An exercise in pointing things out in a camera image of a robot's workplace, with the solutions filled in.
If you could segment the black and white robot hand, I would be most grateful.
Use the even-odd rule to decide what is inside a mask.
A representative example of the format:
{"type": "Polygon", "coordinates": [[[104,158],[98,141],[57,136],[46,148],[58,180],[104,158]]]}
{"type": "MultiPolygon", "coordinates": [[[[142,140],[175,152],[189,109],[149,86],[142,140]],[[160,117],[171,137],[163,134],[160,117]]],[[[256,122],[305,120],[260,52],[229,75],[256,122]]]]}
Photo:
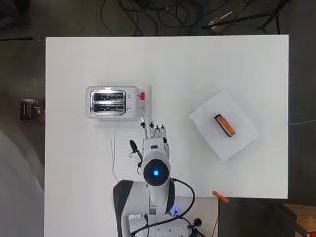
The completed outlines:
{"type": "Polygon", "coordinates": [[[138,166],[143,162],[149,162],[153,159],[162,161],[169,160],[169,145],[166,137],[166,129],[164,126],[159,127],[151,122],[146,125],[145,122],[141,124],[144,132],[142,148],[138,148],[133,140],[129,141],[131,148],[130,157],[137,154],[140,161],[138,166]]]}

